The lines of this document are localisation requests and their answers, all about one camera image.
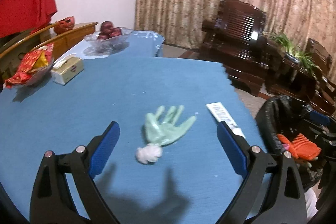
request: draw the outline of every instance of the glass fruit bowl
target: glass fruit bowl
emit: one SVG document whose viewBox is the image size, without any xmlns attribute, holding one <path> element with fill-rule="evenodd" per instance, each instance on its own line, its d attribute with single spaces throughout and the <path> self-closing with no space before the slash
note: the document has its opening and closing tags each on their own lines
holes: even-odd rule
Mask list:
<svg viewBox="0 0 336 224">
<path fill-rule="evenodd" d="M 88 41 L 96 52 L 101 54 L 112 54 L 114 52 L 120 52 L 128 47 L 129 43 L 126 39 L 129 37 L 132 29 L 120 27 L 122 35 L 117 37 L 111 37 L 108 39 L 97 39 L 100 32 L 94 32 L 93 34 L 86 35 L 84 39 Z"/>
</svg>

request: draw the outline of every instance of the table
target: table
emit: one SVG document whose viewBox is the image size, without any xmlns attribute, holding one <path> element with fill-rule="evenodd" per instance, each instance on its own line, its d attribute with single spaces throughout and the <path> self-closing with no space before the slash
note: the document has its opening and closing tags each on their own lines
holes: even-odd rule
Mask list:
<svg viewBox="0 0 336 224">
<path fill-rule="evenodd" d="M 164 42 L 164 37 L 153 31 L 133 31 L 126 40 L 129 42 L 129 47 L 113 54 L 117 55 L 127 55 L 127 56 L 157 56 L 162 57 L 162 43 Z M 57 59 L 60 60 L 69 54 L 76 54 L 76 56 L 82 59 L 95 59 L 95 58 L 106 58 L 108 55 L 92 56 L 86 54 L 87 49 L 91 47 L 90 43 L 86 40 L 80 41 L 77 45 L 68 50 L 65 54 Z"/>
<path fill-rule="evenodd" d="M 215 223 L 242 178 L 221 147 L 216 121 L 205 105 L 222 102 L 247 141 L 265 151 L 254 119 L 221 64 L 122 55 L 83 62 L 84 71 L 65 86 L 48 81 L 21 102 L 14 89 L 0 93 L 0 181 L 17 208 L 29 216 L 33 183 L 46 150 L 71 152 L 117 121 L 119 141 L 95 183 L 119 221 Z M 191 115 L 197 121 L 175 144 L 164 147 L 156 164 L 139 164 L 134 155 L 145 145 L 145 114 L 160 105 L 179 104 L 185 110 L 178 123 Z M 67 177 L 78 211 L 86 216 Z"/>
</svg>

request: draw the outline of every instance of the potted plant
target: potted plant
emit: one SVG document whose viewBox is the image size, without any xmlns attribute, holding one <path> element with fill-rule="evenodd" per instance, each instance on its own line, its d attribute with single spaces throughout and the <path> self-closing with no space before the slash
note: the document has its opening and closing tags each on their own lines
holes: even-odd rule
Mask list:
<svg viewBox="0 0 336 224">
<path fill-rule="evenodd" d="M 314 68 L 317 66 L 314 64 L 310 53 L 301 51 L 291 40 L 288 39 L 284 33 L 273 33 L 269 37 L 285 50 L 285 55 L 287 58 L 289 58 L 294 63 L 301 65 L 306 71 L 308 71 L 308 73 L 316 78 Z"/>
</svg>

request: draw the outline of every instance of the green rubber glove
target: green rubber glove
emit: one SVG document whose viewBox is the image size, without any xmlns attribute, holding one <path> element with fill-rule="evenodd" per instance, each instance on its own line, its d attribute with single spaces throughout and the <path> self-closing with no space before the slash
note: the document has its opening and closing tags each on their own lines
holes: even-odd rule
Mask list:
<svg viewBox="0 0 336 224">
<path fill-rule="evenodd" d="M 196 121 L 196 116 L 192 116 L 181 125 L 175 126 L 183 109 L 183 105 L 180 105 L 179 108 L 170 107 L 162 123 L 159 122 L 159 118 L 165 110 L 164 106 L 160 106 L 156 113 L 147 113 L 145 120 L 147 141 L 154 145 L 164 146 L 181 138 Z"/>
</svg>

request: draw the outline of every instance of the blue gripper pad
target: blue gripper pad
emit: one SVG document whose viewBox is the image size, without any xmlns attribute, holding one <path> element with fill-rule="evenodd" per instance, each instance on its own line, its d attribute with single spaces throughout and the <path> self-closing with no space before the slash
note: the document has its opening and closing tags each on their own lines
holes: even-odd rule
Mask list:
<svg viewBox="0 0 336 224">
<path fill-rule="evenodd" d="M 246 156 L 222 123 L 223 122 L 220 122 L 217 126 L 218 140 L 229 158 L 235 172 L 238 175 L 241 175 L 244 179 L 248 174 Z"/>
<path fill-rule="evenodd" d="M 317 111 L 313 110 L 312 112 L 310 112 L 309 114 L 309 118 L 310 120 L 312 120 L 313 122 L 317 122 L 323 126 L 328 126 L 330 125 L 330 119 L 328 116 L 325 116 L 321 113 L 318 113 Z"/>
<path fill-rule="evenodd" d="M 95 176 L 101 174 L 103 171 L 105 164 L 113 151 L 113 148 L 116 146 L 119 136 L 120 127 L 119 124 L 115 122 L 101 140 L 100 144 L 97 146 L 91 157 L 89 175 L 92 179 L 94 179 Z"/>
</svg>

